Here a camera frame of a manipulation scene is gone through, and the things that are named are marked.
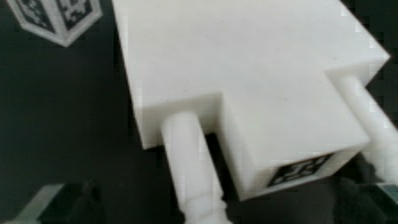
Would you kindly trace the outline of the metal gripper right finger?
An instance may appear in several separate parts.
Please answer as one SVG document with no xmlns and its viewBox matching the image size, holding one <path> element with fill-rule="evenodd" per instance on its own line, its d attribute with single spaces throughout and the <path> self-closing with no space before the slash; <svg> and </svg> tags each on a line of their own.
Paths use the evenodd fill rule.
<svg viewBox="0 0 398 224">
<path fill-rule="evenodd" d="M 360 156 L 337 172 L 335 224 L 398 224 L 398 185 L 374 177 Z"/>
</svg>

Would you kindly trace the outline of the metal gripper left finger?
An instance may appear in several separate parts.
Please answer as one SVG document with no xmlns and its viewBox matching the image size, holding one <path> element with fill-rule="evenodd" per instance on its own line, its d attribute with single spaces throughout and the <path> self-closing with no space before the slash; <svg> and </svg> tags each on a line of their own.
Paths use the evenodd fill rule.
<svg viewBox="0 0 398 224">
<path fill-rule="evenodd" d="M 99 184 L 45 185 L 4 224 L 106 224 Z"/>
</svg>

